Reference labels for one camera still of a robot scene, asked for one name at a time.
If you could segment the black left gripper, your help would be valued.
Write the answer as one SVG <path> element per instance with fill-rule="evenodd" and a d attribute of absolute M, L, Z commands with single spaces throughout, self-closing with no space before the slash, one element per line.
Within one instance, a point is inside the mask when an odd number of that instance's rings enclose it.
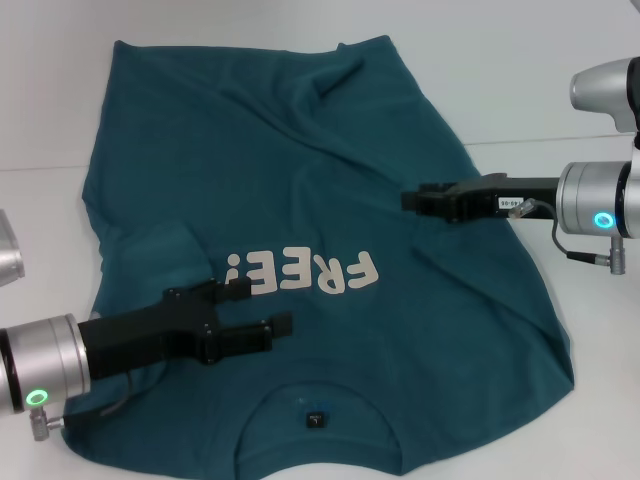
<path fill-rule="evenodd" d="M 282 312 L 261 322 L 221 328 L 216 305 L 252 296 L 248 277 L 224 284 L 173 288 L 150 306 L 79 325 L 90 378 L 101 380 L 176 358 L 204 365 L 271 351 L 273 341 L 293 333 L 293 314 Z"/>

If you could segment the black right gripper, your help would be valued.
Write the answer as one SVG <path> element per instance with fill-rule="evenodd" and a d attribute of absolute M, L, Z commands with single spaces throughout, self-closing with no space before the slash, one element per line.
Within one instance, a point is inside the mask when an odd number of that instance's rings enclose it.
<path fill-rule="evenodd" d="M 533 199 L 555 208 L 558 177 L 514 178 L 493 173 L 459 183 L 423 183 L 401 193 L 401 209 L 419 216 L 438 217 L 448 223 L 466 223 L 485 218 L 506 219 L 508 212 Z M 443 194 L 447 198 L 415 197 Z"/>

